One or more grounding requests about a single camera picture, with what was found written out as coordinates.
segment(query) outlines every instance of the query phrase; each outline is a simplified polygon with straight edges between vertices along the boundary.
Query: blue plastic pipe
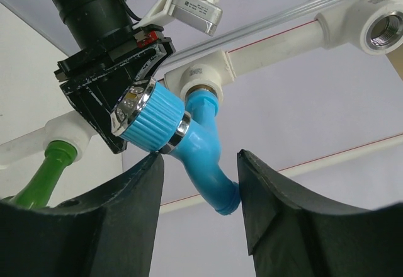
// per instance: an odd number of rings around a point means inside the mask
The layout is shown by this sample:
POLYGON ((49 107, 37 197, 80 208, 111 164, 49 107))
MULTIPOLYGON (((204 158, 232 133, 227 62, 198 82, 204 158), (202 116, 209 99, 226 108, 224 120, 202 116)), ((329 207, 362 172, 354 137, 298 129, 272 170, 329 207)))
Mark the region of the blue plastic pipe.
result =
POLYGON ((222 215, 239 205, 238 184, 229 180, 219 166, 221 145, 215 123, 217 97, 209 91, 195 91, 188 97, 186 110, 192 121, 186 136, 171 152, 179 159, 199 193, 222 215))
MULTIPOLYGON (((179 159, 199 193, 222 215, 231 214, 241 201, 238 184, 219 166, 221 145, 215 124, 217 97, 195 91, 188 97, 186 111, 191 122, 186 135, 169 155, 179 159)), ((159 83, 147 105, 120 137, 147 152, 157 152, 174 135, 185 106, 181 99, 159 83)))

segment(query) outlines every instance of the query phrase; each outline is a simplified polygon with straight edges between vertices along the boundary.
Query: red line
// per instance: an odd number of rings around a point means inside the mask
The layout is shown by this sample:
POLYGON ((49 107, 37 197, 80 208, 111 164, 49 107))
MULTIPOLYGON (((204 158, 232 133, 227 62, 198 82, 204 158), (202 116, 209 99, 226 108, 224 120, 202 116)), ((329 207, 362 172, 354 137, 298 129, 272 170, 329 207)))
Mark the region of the red line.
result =
POLYGON ((170 201, 169 203, 163 203, 161 206, 170 205, 170 204, 172 204, 172 203, 176 203, 177 201, 187 200, 188 198, 196 197, 196 196, 199 196, 199 195, 200 195, 200 194, 196 194, 196 195, 192 195, 192 196, 188 196, 188 197, 181 198, 180 200, 174 200, 174 201, 170 201))
MULTIPOLYGON (((372 145, 372 144, 380 143, 380 142, 383 142, 383 141, 388 140, 388 139, 392 139, 392 138, 395 138, 395 137, 400 137, 401 135, 403 135, 403 133, 400 133, 400 134, 397 134, 397 135, 393 135, 393 136, 391 136, 391 137, 383 138, 383 139, 381 139, 381 140, 376 140, 376 141, 374 141, 374 142, 370 142, 370 143, 367 143, 367 144, 364 144, 364 145, 360 145, 360 146, 357 146, 357 147, 354 147, 354 148, 350 148, 350 149, 347 149, 347 150, 344 150, 344 151, 340 151, 340 152, 337 152, 337 153, 333 153, 333 154, 330 154, 330 155, 327 155, 327 156, 319 157, 319 158, 317 158, 317 159, 312 159, 311 161, 302 162, 301 164, 298 164, 298 165, 294 165, 294 166, 290 166, 290 167, 288 167, 288 168, 284 168, 284 169, 281 169, 281 170, 277 170, 277 172, 282 172, 282 171, 284 171, 284 170, 291 169, 291 168, 295 168, 295 167, 298 167, 298 166, 302 166, 302 165, 308 164, 308 163, 310 163, 310 162, 319 161, 319 160, 321 160, 321 159, 325 159, 325 158, 328 158, 328 157, 330 157, 330 156, 342 154, 342 153, 345 153, 345 152, 348 152, 348 151, 351 151, 351 150, 355 150, 355 149, 358 149, 358 148, 361 148, 361 147, 365 147, 365 146, 369 146, 369 145, 372 145)), ((189 199, 189 198, 196 197, 196 196, 199 196, 199 195, 200 195, 200 194, 196 194, 196 195, 188 196, 188 197, 185 197, 185 198, 181 198, 180 200, 170 201, 169 203, 164 203, 164 204, 162 204, 161 206, 170 205, 170 204, 172 204, 172 203, 176 203, 177 201, 187 200, 187 199, 189 199)))
POLYGON ((289 29, 289 30, 285 30, 285 31, 282 31, 281 33, 277 33, 277 34, 275 34, 275 35, 273 35, 273 36, 270 36, 270 37, 267 37, 267 38, 261 39, 261 40, 259 40, 259 41, 255 41, 255 42, 252 42, 252 43, 250 43, 250 44, 247 44, 247 45, 241 46, 241 47, 239 47, 239 48, 236 48, 236 49, 230 50, 228 53, 231 53, 231 52, 236 52, 237 50, 240 50, 240 49, 242 49, 242 48, 245 48, 245 47, 248 47, 248 46, 254 45, 254 44, 256 44, 256 43, 259 43, 259 42, 265 41, 265 40, 267 40, 267 39, 270 39, 270 38, 276 37, 276 36, 278 36, 278 35, 282 35, 283 33, 288 33, 289 31, 296 30, 297 28, 303 27, 303 26, 305 26, 305 25, 311 24, 311 23, 316 22, 316 21, 317 21, 317 20, 309 21, 308 23, 304 23, 304 24, 298 25, 298 26, 293 27, 293 28, 291 28, 291 29, 289 29))

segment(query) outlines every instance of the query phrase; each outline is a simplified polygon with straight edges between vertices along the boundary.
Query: green pipe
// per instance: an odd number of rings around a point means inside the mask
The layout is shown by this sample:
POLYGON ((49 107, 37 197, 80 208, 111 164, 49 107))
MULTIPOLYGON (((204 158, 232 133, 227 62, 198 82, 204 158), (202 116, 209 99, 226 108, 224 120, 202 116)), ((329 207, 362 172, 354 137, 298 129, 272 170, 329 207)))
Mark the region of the green pipe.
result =
POLYGON ((31 181, 9 202, 25 208, 43 208, 49 202, 52 192, 63 170, 77 157, 77 150, 67 142, 51 142, 45 150, 45 160, 31 181))

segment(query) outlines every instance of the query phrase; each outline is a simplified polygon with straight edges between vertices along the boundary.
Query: red part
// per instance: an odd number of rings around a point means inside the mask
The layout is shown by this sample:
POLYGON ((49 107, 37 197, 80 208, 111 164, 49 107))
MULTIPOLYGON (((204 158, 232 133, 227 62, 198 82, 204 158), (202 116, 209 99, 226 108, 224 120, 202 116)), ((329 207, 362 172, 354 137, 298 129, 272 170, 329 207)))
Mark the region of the red part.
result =
POLYGON ((157 32, 152 31, 152 32, 146 34, 145 39, 137 42, 137 46, 139 48, 143 48, 143 47, 147 46, 148 44, 151 44, 152 42, 157 41, 157 40, 158 40, 157 32))

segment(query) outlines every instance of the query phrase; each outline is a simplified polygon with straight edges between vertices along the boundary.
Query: white pipe elbow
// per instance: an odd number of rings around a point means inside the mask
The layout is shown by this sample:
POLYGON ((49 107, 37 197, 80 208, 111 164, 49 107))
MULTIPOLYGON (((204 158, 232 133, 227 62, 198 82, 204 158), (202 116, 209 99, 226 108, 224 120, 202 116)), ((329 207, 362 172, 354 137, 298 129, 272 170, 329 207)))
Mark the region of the white pipe elbow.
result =
POLYGON ((224 94, 222 86, 235 81, 235 72, 227 53, 217 50, 189 64, 173 69, 164 76, 166 88, 184 102, 193 88, 207 86, 222 104, 224 94))
POLYGON ((91 137, 95 134, 96 131, 78 112, 70 111, 46 123, 43 149, 55 140, 67 142, 77 150, 77 162, 84 155, 91 137))
POLYGON ((403 44, 403 0, 349 0, 316 18, 326 49, 351 43, 366 54, 383 55, 403 44))

